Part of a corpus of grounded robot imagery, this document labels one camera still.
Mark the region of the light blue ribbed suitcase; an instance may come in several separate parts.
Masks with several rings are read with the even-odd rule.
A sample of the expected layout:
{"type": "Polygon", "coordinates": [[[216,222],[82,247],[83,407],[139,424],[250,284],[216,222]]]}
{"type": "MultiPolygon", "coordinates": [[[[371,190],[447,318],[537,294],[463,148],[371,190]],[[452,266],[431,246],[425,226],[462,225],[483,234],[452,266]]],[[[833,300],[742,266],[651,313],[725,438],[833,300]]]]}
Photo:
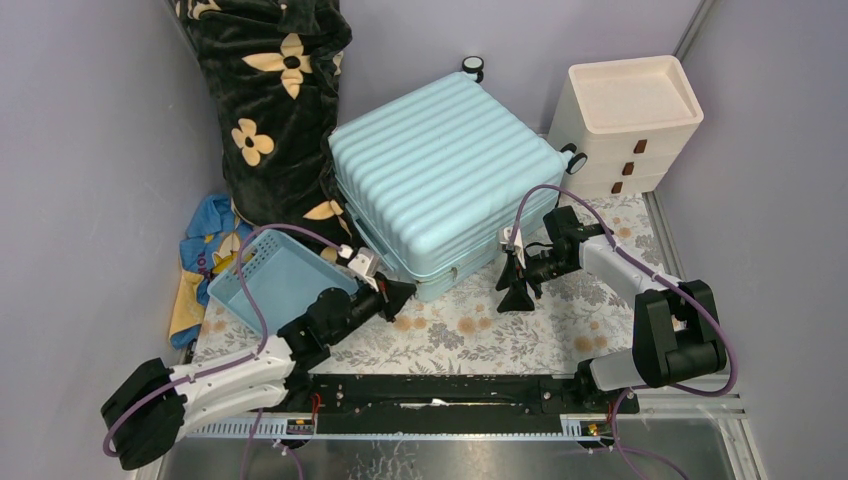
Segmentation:
{"type": "Polygon", "coordinates": [[[482,61],[338,127],[329,138],[346,208],[422,302],[492,262],[507,228],[529,234],[587,157],[554,147],[482,86],[482,61]]]}

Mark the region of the black floral plush blanket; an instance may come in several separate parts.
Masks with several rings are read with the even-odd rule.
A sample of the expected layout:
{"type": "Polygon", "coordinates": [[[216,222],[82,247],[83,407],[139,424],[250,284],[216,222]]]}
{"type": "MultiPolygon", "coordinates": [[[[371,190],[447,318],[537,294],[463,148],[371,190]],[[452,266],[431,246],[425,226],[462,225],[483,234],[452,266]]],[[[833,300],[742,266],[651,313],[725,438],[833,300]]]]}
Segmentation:
{"type": "Polygon", "coordinates": [[[223,178],[255,227],[285,223],[329,262],[358,246],[329,137],[352,29],[337,1],[173,1],[215,103],[223,178]]]}

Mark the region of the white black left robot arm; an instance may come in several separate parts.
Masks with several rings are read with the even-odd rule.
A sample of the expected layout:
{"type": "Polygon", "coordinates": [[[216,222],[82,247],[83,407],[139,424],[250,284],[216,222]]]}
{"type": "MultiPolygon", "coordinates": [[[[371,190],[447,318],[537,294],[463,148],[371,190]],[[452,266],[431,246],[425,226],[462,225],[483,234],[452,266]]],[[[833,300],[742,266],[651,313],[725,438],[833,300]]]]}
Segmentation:
{"type": "Polygon", "coordinates": [[[353,293],[323,290],[263,347],[204,364],[143,362],[101,406],[104,453],[135,470],[226,417],[277,405],[301,409],[310,397],[307,373],[329,358],[331,347],[375,316],[394,321],[415,293],[414,284],[377,274],[374,286],[360,283],[353,293]]]}

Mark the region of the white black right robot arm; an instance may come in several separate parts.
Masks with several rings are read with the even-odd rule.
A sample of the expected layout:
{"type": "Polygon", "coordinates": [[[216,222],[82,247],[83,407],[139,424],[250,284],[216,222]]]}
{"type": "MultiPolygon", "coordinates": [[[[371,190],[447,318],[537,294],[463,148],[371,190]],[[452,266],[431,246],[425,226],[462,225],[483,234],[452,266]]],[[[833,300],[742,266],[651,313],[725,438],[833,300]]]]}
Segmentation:
{"type": "Polygon", "coordinates": [[[526,254],[520,232],[508,227],[500,233],[507,260],[496,283],[505,294],[498,312],[533,310],[543,283],[577,271],[601,280],[633,311],[629,349],[579,364],[573,386],[579,407],[597,412],[613,391],[676,385],[726,367],[709,286],[651,270],[612,245],[603,225],[580,222],[570,207],[554,209],[543,222],[551,244],[536,254],[526,254]]]}

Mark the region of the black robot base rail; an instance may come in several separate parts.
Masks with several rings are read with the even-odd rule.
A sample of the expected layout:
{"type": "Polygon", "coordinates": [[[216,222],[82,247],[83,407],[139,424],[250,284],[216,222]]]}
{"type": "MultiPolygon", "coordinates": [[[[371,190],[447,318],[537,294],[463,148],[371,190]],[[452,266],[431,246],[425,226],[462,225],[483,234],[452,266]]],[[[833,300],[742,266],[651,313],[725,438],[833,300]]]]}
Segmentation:
{"type": "Polygon", "coordinates": [[[262,415],[234,414],[197,438],[310,440],[566,439],[611,434],[614,413],[641,411],[634,394],[592,393],[558,375],[313,374],[262,415]]]}

